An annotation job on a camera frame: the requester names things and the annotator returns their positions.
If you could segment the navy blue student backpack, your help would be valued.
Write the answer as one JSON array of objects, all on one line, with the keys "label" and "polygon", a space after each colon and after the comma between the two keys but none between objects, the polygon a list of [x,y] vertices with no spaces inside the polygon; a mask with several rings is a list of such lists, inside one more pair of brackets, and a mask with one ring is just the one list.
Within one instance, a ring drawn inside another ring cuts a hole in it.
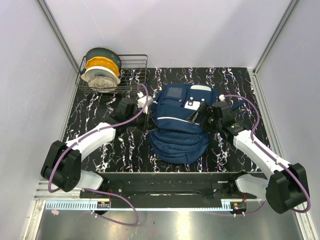
[{"label": "navy blue student backpack", "polygon": [[[172,164],[192,164],[207,150],[213,135],[187,118],[193,110],[185,108],[188,101],[204,101],[211,106],[219,102],[219,93],[214,87],[200,84],[174,83],[157,94],[151,106],[151,116],[156,129],[149,134],[155,155]],[[245,104],[245,99],[230,105],[232,112]]]}]

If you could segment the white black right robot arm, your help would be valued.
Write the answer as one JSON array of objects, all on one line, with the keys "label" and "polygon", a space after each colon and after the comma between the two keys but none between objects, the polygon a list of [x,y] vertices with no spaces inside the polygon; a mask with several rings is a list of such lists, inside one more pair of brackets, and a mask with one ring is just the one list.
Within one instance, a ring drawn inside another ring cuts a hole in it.
[{"label": "white black right robot arm", "polygon": [[193,113],[187,118],[209,134],[221,136],[247,155],[263,172],[265,178],[239,173],[227,185],[228,195],[239,198],[244,193],[254,195],[269,204],[278,214],[289,210],[307,213],[311,199],[305,168],[291,164],[262,144],[242,122],[236,120],[231,106],[225,101],[212,105],[189,100],[185,106]]}]

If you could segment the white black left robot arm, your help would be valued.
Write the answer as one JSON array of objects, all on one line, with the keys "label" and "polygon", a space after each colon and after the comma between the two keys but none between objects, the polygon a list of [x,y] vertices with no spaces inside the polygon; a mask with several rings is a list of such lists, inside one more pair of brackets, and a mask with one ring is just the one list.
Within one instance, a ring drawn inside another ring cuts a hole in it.
[{"label": "white black left robot arm", "polygon": [[40,171],[40,175],[48,180],[48,191],[90,189],[95,197],[103,198],[108,193],[104,178],[94,171],[83,170],[83,160],[127,128],[145,126],[152,103],[153,98],[148,95],[138,100],[123,98],[105,121],[92,130],[73,140],[53,142]]}]

